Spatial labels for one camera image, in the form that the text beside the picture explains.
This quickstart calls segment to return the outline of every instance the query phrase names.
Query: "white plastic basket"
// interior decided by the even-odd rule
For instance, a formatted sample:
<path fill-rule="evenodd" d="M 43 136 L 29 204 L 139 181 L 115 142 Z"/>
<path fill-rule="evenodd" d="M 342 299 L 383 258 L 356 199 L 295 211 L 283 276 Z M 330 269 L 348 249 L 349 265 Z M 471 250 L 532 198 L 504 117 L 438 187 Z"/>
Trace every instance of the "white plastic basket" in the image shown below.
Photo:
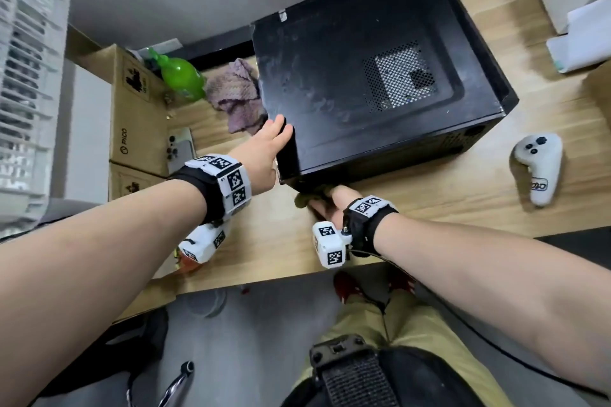
<path fill-rule="evenodd" d="M 0 0 L 0 238 L 34 228 L 50 192 L 70 0 Z"/>

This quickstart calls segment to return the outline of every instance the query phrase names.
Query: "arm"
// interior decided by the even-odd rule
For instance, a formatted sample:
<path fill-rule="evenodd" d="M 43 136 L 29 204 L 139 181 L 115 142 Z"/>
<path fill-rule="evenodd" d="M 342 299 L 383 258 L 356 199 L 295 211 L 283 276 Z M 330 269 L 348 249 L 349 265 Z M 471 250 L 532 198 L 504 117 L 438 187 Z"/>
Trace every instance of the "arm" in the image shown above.
<path fill-rule="evenodd" d="M 284 118 L 230 155 L 253 195 L 272 188 Z M 0 245 L 0 392 L 25 405 L 136 297 L 206 215 L 199 190 L 169 180 Z"/>
<path fill-rule="evenodd" d="M 331 193 L 343 210 L 361 195 Z M 312 207 L 341 227 L 341 210 Z M 537 240 L 390 214 L 376 250 L 447 301 L 539 354 L 562 376 L 609 391 L 611 272 Z"/>

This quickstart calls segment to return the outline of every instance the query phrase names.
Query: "hand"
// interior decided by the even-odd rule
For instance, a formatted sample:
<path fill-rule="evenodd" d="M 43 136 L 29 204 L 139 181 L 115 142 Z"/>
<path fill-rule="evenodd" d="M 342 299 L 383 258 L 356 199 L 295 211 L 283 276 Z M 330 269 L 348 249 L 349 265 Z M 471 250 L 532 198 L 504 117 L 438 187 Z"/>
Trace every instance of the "hand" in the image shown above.
<path fill-rule="evenodd" d="M 326 193 L 332 199 L 333 203 L 328 203 L 320 199 L 310 200 L 310 207 L 322 217 L 331 221 L 339 230 L 343 227 L 343 210 L 357 198 L 363 198 L 356 190 L 348 188 L 345 185 L 338 185 Z"/>
<path fill-rule="evenodd" d="M 290 124 L 279 134 L 283 124 L 281 114 L 274 121 L 268 119 L 259 132 L 229 152 L 246 168 L 253 196 L 271 190 L 276 184 L 274 159 L 293 135 Z"/>

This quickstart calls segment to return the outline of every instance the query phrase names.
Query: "khaki pants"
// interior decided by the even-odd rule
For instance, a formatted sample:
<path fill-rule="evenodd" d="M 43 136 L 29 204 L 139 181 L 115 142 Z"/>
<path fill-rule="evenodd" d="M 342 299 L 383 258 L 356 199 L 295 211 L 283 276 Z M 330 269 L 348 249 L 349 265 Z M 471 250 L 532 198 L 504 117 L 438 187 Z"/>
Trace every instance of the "khaki pants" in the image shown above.
<path fill-rule="evenodd" d="M 394 290 L 382 313 L 363 296 L 346 300 L 337 322 L 321 342 L 345 334 L 358 334 L 371 346 L 411 346 L 443 358 L 479 396 L 486 407 L 513 407 L 492 374 L 469 352 L 436 309 L 405 290 Z M 309 378 L 308 367 L 297 382 Z"/>

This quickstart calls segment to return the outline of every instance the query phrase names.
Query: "wooden desk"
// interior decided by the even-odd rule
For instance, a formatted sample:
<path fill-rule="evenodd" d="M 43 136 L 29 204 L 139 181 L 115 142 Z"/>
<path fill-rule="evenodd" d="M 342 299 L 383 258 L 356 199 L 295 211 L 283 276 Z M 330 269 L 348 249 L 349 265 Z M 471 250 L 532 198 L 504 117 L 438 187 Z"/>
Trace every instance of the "wooden desk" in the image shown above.
<path fill-rule="evenodd" d="M 611 225 L 611 132 L 582 87 L 584 74 L 558 74 L 545 46 L 554 35 L 540 0 L 462 0 L 520 97 L 507 118 L 473 148 L 355 184 L 364 195 L 393 200 L 405 215 L 493 227 L 530 237 Z M 208 103 L 177 111 L 193 129 L 200 154 L 236 142 Z M 565 163 L 553 205 L 535 210 L 529 175 L 510 160 L 534 132 L 556 132 Z M 321 270 L 310 240 L 313 216 L 294 207 L 286 186 L 252 200 L 212 260 L 177 280 L 178 293 Z"/>

